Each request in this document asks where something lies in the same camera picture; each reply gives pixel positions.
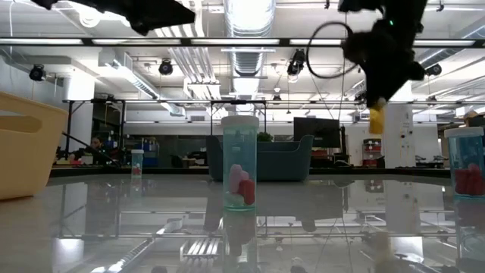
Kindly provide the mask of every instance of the yellow object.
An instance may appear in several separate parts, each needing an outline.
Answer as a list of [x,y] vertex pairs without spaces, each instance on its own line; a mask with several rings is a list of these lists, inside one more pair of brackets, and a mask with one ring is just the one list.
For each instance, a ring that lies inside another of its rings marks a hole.
[[0,200],[44,189],[67,112],[0,92]]
[[384,108],[370,110],[369,133],[382,134],[384,133]]

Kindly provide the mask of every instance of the black monitor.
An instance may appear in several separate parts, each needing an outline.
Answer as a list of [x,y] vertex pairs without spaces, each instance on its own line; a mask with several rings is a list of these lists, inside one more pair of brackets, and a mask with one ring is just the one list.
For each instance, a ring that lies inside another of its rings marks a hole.
[[313,147],[340,148],[340,122],[323,118],[293,118],[293,139],[314,136]]

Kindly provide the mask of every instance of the green plant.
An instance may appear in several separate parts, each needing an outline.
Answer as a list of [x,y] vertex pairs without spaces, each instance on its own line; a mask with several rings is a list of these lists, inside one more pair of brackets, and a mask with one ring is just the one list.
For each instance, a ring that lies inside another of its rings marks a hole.
[[273,136],[266,132],[259,132],[258,133],[258,141],[259,142],[272,142]]

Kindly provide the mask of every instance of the beige plastic bin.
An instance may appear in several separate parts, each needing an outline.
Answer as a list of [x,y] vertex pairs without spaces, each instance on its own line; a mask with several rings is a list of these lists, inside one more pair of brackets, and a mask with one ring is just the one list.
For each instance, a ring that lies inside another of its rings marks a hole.
[[47,184],[66,124],[59,108],[0,92],[0,199],[32,196]]

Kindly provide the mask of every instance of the spotlight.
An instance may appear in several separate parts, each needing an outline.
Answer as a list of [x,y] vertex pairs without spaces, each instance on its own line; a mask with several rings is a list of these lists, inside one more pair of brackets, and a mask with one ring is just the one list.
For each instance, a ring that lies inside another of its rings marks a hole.
[[305,50],[297,49],[288,65],[288,76],[297,76],[305,67]]
[[441,74],[441,72],[443,72],[443,69],[441,68],[441,65],[439,65],[439,64],[435,64],[434,66],[429,67],[426,70],[426,74],[428,74],[428,76],[438,76],[438,75]]
[[161,61],[160,67],[158,68],[158,72],[164,76],[168,76],[174,72],[174,67],[172,66],[172,60],[170,59],[163,59]]
[[45,80],[47,73],[44,70],[43,64],[33,65],[32,70],[29,73],[29,78],[33,81],[42,82]]

